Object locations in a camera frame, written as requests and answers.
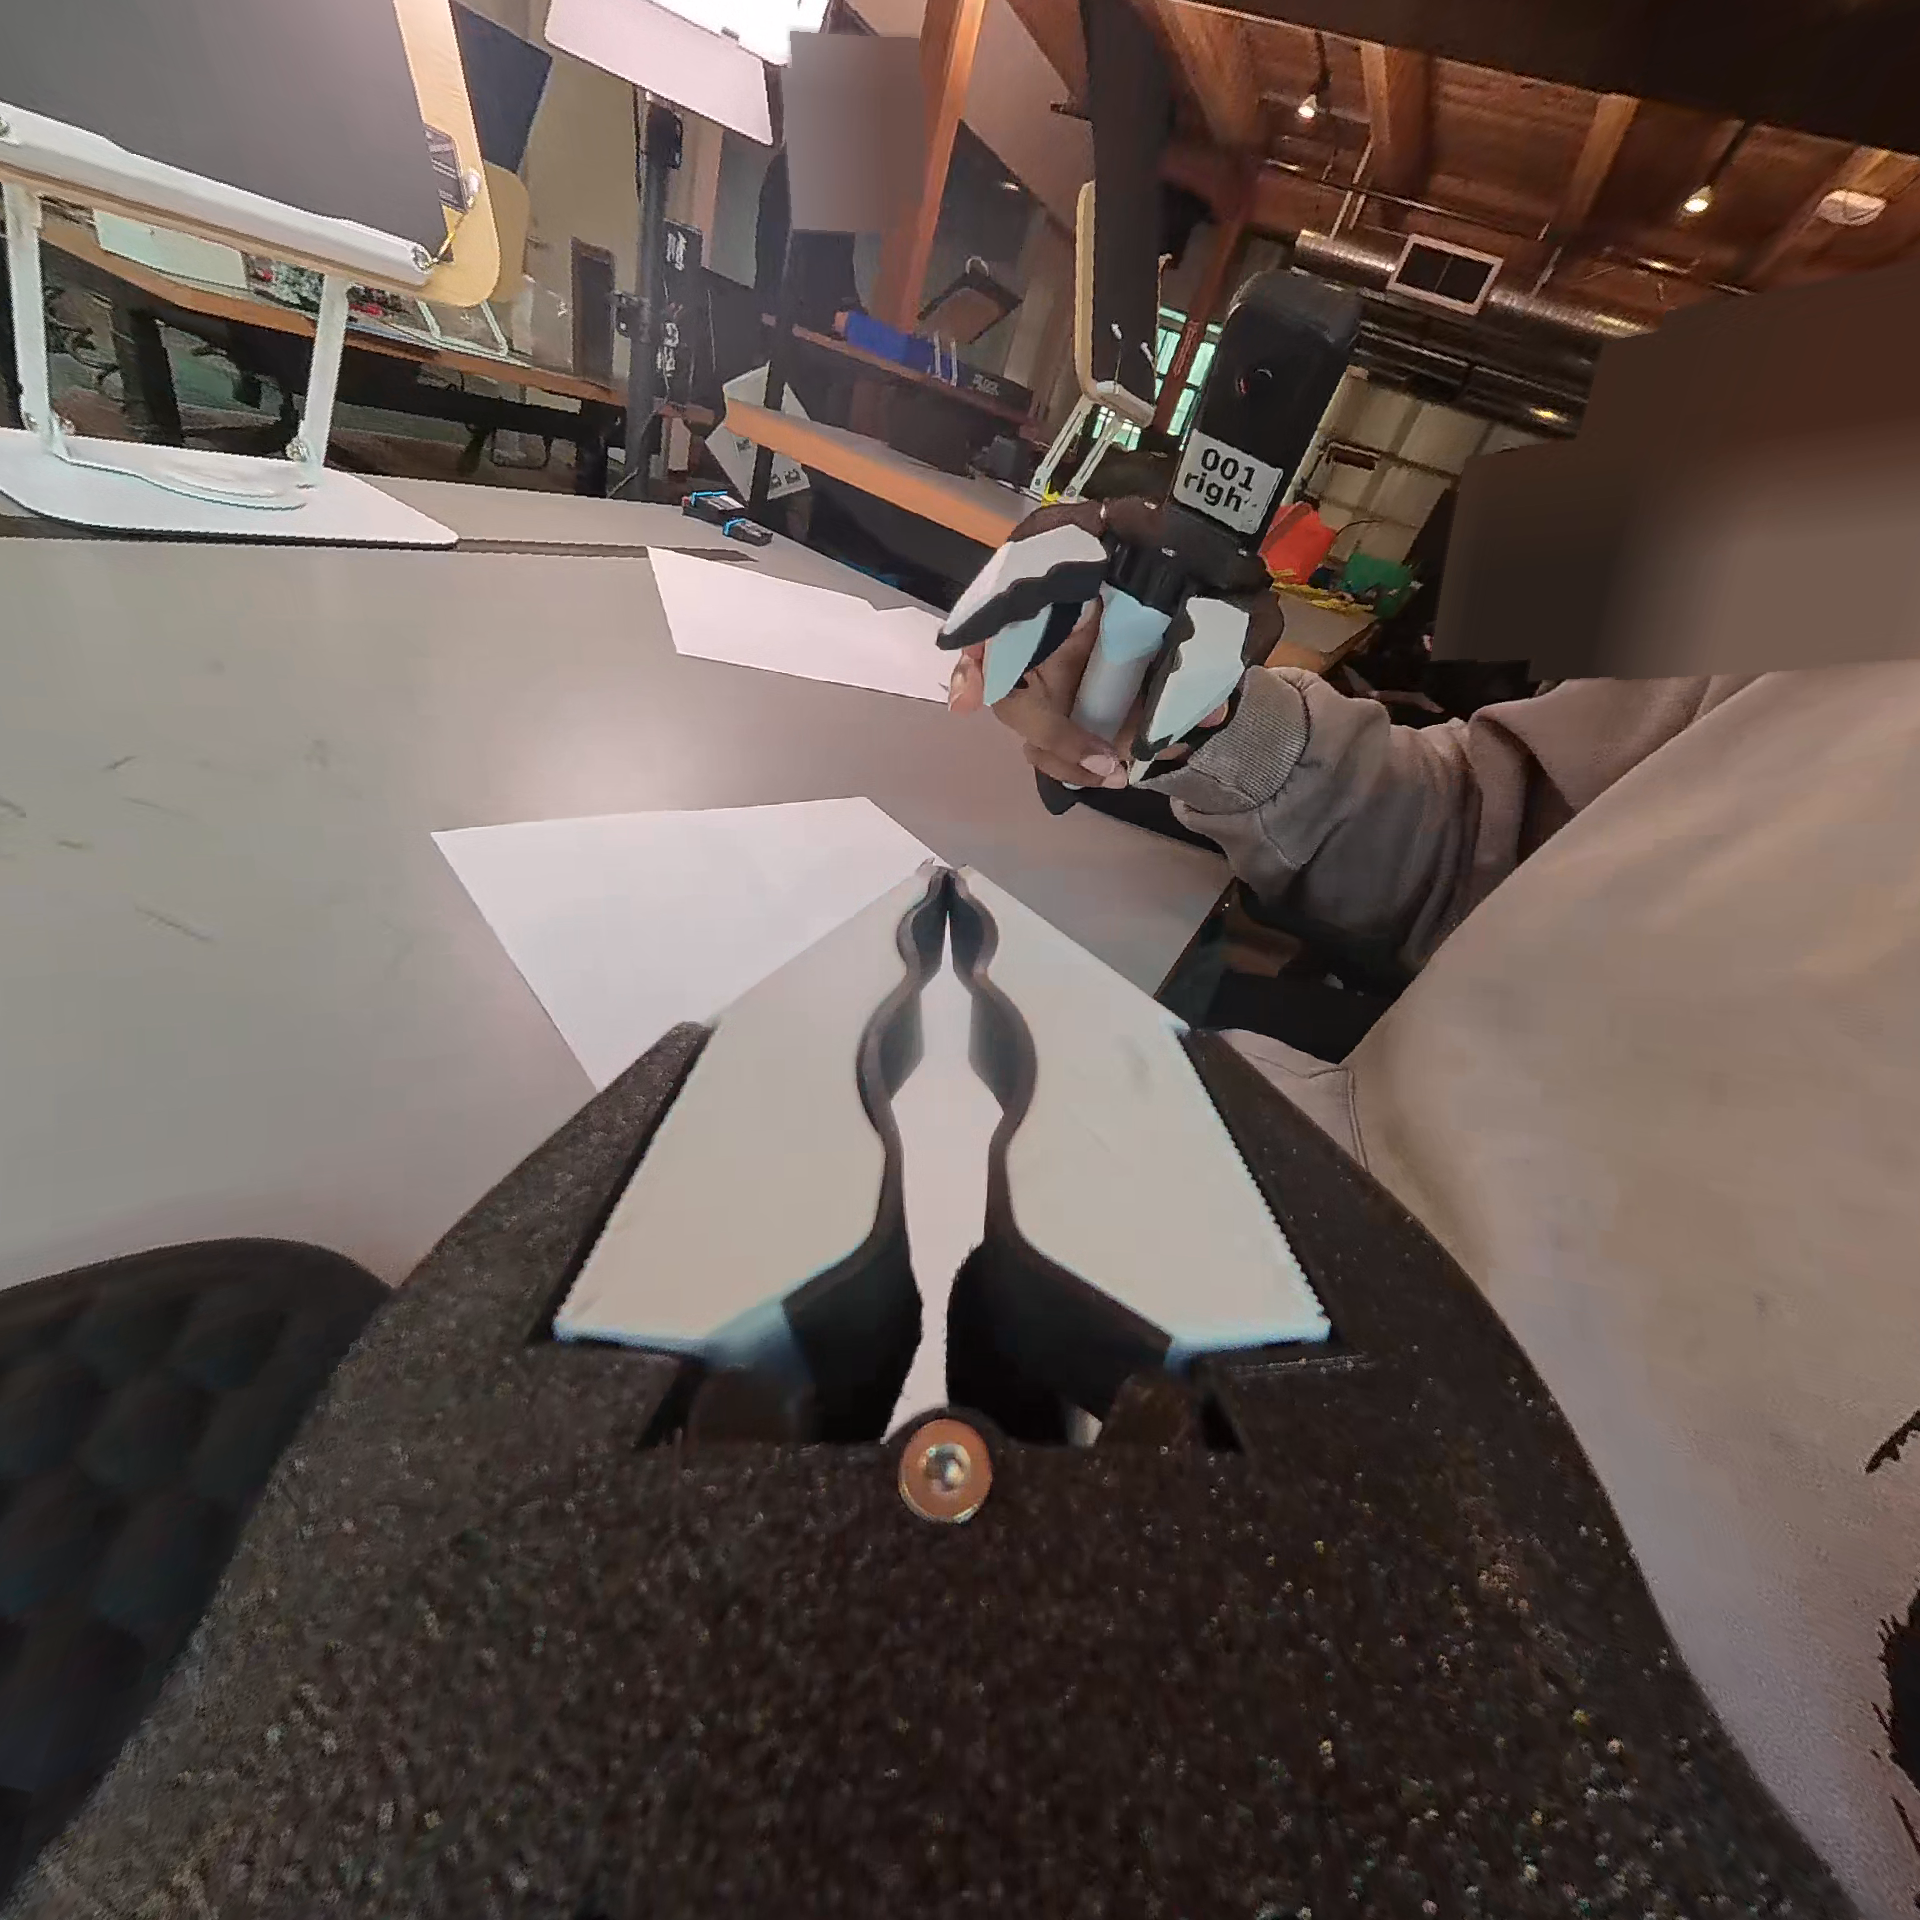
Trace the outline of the wooden desk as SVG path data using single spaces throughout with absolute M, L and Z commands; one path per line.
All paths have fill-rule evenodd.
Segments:
M 797 468 L 822 468 L 833 482 L 855 482 L 898 513 L 924 513 L 966 544 L 1006 544 L 1020 513 L 1040 513 L 1029 491 L 999 482 L 999 481 L 958 481 L 937 462 L 898 455 L 892 445 L 872 445 L 855 424 L 825 424 L 825 421 L 797 421 L 752 395 L 723 409 L 723 424 Z

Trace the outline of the white paper sheet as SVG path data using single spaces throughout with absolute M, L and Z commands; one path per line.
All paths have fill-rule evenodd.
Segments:
M 638 1062 L 676 1025 L 723 1013 L 925 861 L 872 798 L 458 825 L 433 851 L 598 1086 Z M 966 1036 L 973 997 L 942 973 L 925 986 L 925 1062 L 898 1102 L 925 1333 L 892 1430 L 952 1400 L 952 1284 L 988 1225 L 999 1107 Z
M 651 549 L 651 589 L 684 660 L 952 701 L 925 612 L 872 612 L 703 549 Z

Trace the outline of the white air vent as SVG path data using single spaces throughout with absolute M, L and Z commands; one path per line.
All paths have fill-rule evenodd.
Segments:
M 1457 308 L 1457 321 L 1475 321 L 1495 279 L 1502 279 L 1502 256 L 1475 256 L 1475 246 L 1447 246 L 1447 238 L 1404 238 L 1390 275 L 1386 275 L 1386 300 L 1404 300 L 1404 305 L 1438 305 L 1438 308 Z

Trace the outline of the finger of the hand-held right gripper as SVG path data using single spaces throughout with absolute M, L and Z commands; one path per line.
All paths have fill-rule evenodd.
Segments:
M 1136 691 L 1128 785 L 1186 747 L 1237 691 L 1256 637 L 1256 595 L 1178 595 Z
M 996 711 L 1016 691 L 1072 701 L 1101 637 L 1111 524 L 1029 513 L 958 595 L 937 646 L 952 711 Z

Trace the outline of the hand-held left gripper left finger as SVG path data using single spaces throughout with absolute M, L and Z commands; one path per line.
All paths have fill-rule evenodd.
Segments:
M 877 1444 L 924 1353 L 898 1086 L 925 1047 L 952 873 L 910 873 L 739 989 L 583 1251 L 549 1342 L 666 1353 Z

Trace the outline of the beige printed hoodie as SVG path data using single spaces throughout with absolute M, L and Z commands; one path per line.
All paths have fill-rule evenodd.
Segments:
M 1350 1062 L 1256 1061 L 1495 1297 L 1751 1772 L 1915 1910 L 1915 660 L 1588 701 L 1574 816 Z

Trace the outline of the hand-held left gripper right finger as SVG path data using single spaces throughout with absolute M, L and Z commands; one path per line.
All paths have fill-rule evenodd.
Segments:
M 952 1402 L 1065 1444 L 1128 1376 L 1328 1353 L 1333 1319 L 1186 1025 L 980 873 L 952 873 L 952 973 L 999 1107 L 988 1225 L 952 1284 Z

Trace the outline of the black laptop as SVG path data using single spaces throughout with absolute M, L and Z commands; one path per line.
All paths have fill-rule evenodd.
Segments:
M 485 305 L 499 211 L 465 65 L 469 7 L 10 7 L 10 180 L 77 211 L 142 199 L 20 158 L 20 116 L 142 170 L 433 256 L 427 305 Z

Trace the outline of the person's right hand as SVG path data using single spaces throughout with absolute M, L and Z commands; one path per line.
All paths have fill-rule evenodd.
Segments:
M 1050 654 L 1040 660 L 999 701 L 988 701 L 988 646 L 966 646 L 952 660 L 952 711 L 996 711 L 1016 741 L 1020 764 L 1065 792 L 1124 792 L 1128 785 L 1128 741 L 1146 701 L 1124 711 L 1124 724 L 1090 730 L 1072 724 L 1090 660 L 1097 660 L 1097 619 Z

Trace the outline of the grey desk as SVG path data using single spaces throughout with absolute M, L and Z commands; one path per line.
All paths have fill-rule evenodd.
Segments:
M 10 531 L 10 1284 L 309 1241 L 406 1284 L 568 1118 L 568 1047 L 442 825 L 872 798 L 1164 986 L 1209 851 L 1040 805 L 999 724 L 684 660 L 676 504 L 393 482 L 480 533 Z

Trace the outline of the white laptop stand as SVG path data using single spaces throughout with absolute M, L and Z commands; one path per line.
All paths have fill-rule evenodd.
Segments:
M 406 544 L 453 549 L 458 531 L 374 491 L 352 468 L 328 468 L 337 390 L 349 347 L 349 287 L 427 279 L 427 246 L 321 218 L 142 153 L 107 145 L 105 133 L 0 108 L 0 180 L 10 180 L 10 343 L 20 384 L 20 424 L 0 434 L 0 491 L 47 524 L 107 531 L 107 533 L 196 533 L 196 544 Z M 321 270 L 321 343 L 303 377 L 296 445 L 282 455 L 221 455 L 178 445 L 92 445 L 65 434 L 52 409 L 52 343 L 47 343 L 47 199 L 113 200 L 142 228 L 229 238 Z

